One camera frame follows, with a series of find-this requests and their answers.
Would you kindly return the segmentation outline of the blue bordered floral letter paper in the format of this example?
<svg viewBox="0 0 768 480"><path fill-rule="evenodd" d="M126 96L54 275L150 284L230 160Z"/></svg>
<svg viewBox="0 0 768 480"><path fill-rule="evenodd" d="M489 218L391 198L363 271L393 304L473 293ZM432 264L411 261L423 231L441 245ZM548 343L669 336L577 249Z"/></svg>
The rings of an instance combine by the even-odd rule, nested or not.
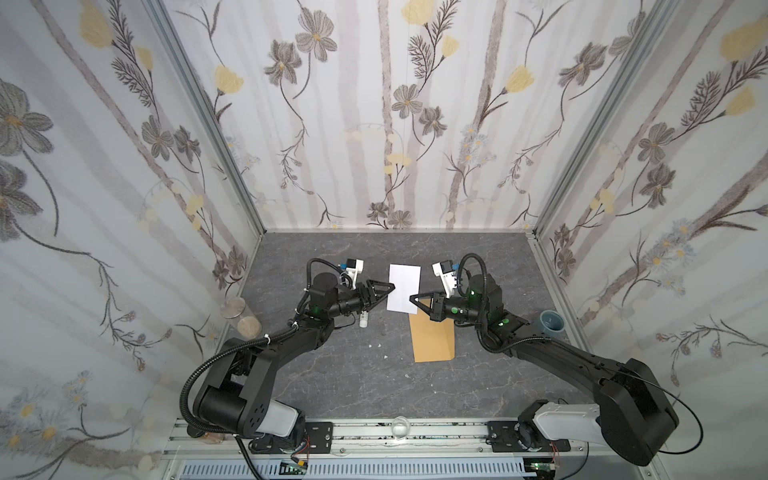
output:
<svg viewBox="0 0 768 480"><path fill-rule="evenodd" d="M391 264L389 282L395 286L395 290L387 298L387 310L408 315L416 314L418 308L411 303L410 296L419 292L420 278L420 266Z"/></svg>

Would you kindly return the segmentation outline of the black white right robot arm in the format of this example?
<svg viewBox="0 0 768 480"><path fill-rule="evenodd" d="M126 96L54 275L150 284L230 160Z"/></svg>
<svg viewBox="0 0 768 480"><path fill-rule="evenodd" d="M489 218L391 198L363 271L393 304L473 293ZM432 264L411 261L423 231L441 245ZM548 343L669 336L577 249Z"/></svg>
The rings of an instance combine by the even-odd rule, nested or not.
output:
<svg viewBox="0 0 768 480"><path fill-rule="evenodd" d="M647 466L679 425L668 393L646 364L600 357L540 332L504 307L491 277L472 277L464 293L418 293L410 301L433 321L468 324L486 351L532 363L591 397L586 404L533 402L517 418L516 436L525 448L577 440Z"/></svg>

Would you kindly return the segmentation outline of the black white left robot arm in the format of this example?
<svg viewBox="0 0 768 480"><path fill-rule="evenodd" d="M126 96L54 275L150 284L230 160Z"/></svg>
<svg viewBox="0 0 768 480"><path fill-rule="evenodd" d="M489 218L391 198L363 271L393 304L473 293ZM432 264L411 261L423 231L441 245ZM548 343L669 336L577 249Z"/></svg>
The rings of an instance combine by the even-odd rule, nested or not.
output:
<svg viewBox="0 0 768 480"><path fill-rule="evenodd" d="M316 350L337 329L339 316L362 314L384 301L395 285L366 280L350 289L340 276L322 272L310 281L288 326L257 339L229 340L184 383L179 410L187 434L227 434L255 440L271 436L283 450L306 443L305 415L273 398L278 371Z"/></svg>

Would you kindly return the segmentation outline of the tan paper envelope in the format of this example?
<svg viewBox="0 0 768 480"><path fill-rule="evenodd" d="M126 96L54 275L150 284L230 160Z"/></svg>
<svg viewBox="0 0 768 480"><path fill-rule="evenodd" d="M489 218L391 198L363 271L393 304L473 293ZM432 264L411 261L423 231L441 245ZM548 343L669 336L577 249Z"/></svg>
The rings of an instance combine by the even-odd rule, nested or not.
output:
<svg viewBox="0 0 768 480"><path fill-rule="evenodd" d="M455 327L450 320L435 322L419 310L409 315L409 325L416 363L450 361L455 358Z"/></svg>

